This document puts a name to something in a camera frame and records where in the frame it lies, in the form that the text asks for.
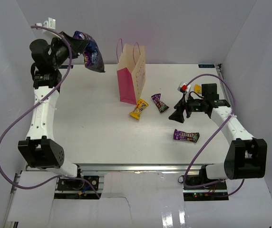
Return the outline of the brown purple m&m's packet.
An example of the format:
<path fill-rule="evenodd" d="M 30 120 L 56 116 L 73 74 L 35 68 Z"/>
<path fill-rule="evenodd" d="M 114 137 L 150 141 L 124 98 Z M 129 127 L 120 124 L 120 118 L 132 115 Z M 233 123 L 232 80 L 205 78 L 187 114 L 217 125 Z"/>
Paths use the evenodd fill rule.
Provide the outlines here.
<path fill-rule="evenodd" d="M 156 107 L 158 108 L 160 113 L 165 112 L 167 109 L 169 109 L 169 106 L 167 106 L 163 101 L 160 100 L 161 94 L 154 94 L 151 96 L 153 102 L 155 103 Z"/>
<path fill-rule="evenodd" d="M 180 131 L 175 129 L 173 139 L 178 141 L 189 141 L 196 143 L 200 137 L 199 133 L 187 133 L 184 131 Z"/>

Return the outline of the blue purple snack bag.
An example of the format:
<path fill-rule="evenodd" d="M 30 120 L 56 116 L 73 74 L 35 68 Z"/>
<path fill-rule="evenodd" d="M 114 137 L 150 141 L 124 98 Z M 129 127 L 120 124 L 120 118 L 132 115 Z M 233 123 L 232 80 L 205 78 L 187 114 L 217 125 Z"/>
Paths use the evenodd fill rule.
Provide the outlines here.
<path fill-rule="evenodd" d="M 96 41 L 89 34 L 81 31 L 75 31 L 73 38 L 88 41 L 88 45 L 83 51 L 85 68 L 98 73 L 104 73 L 104 62 Z"/>

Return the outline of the brown purple M&M's packet front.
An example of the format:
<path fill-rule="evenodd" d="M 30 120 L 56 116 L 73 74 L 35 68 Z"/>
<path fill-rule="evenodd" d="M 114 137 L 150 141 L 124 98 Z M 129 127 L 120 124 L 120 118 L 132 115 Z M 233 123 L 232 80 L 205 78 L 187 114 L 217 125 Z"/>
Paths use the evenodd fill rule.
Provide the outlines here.
<path fill-rule="evenodd" d="M 178 141 L 189 141 L 196 143 L 200 137 L 199 133 L 187 133 L 184 131 L 180 131 L 175 129 L 173 139 Z"/>

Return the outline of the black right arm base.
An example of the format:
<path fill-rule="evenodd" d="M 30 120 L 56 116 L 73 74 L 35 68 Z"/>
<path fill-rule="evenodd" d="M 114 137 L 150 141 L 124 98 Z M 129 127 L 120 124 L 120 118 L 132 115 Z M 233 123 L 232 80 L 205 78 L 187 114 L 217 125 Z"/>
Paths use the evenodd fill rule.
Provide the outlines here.
<path fill-rule="evenodd" d="M 183 175 L 179 176 L 177 181 L 178 183 L 183 185 Z M 186 183 L 188 185 L 202 184 L 198 175 L 187 176 Z M 185 202 L 229 200 L 229 196 L 227 196 L 227 185 L 225 182 L 220 182 L 217 184 L 207 185 L 194 189 L 183 187 L 183 189 L 183 196 Z"/>

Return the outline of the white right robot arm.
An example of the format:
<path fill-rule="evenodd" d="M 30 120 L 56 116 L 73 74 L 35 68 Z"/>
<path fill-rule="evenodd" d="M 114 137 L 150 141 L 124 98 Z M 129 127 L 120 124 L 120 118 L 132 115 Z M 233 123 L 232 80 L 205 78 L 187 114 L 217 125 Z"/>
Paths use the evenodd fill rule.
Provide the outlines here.
<path fill-rule="evenodd" d="M 191 86 L 181 83 L 178 87 L 183 96 L 174 106 L 174 113 L 170 120 L 183 123 L 191 113 L 202 112 L 209 116 L 226 137 L 229 150 L 222 163 L 207 165 L 204 174 L 199 176 L 199 185 L 203 189 L 210 189 L 216 179 L 253 179 L 265 176 L 267 143 L 264 139 L 257 139 L 250 134 L 232 114 L 229 103 L 220 99 L 216 84 L 203 84 L 199 99 L 191 96 Z"/>

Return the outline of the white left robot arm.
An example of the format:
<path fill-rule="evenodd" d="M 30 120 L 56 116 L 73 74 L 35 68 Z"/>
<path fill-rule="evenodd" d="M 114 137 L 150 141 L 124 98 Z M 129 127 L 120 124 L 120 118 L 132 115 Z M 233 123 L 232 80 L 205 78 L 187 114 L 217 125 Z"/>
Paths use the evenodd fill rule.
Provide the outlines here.
<path fill-rule="evenodd" d="M 78 166 L 66 159 L 63 147 L 55 142 L 53 122 L 62 79 L 59 68 L 69 57 L 80 56 L 89 42 L 64 32 L 61 35 L 66 41 L 54 37 L 49 44 L 36 39 L 29 46 L 34 60 L 30 72 L 36 107 L 26 139 L 18 142 L 18 150 L 30 167 L 69 176 L 68 184 L 78 190 L 84 185 L 84 177 L 78 174 Z"/>

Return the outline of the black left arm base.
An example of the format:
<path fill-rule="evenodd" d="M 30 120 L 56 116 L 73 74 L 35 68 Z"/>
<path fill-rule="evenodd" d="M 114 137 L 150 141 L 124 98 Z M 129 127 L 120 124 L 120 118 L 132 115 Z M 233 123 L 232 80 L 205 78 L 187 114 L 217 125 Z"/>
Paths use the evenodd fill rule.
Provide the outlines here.
<path fill-rule="evenodd" d="M 82 180 L 59 179 L 56 185 L 56 198 L 65 199 L 98 199 L 100 197 L 97 175 L 85 175 Z"/>

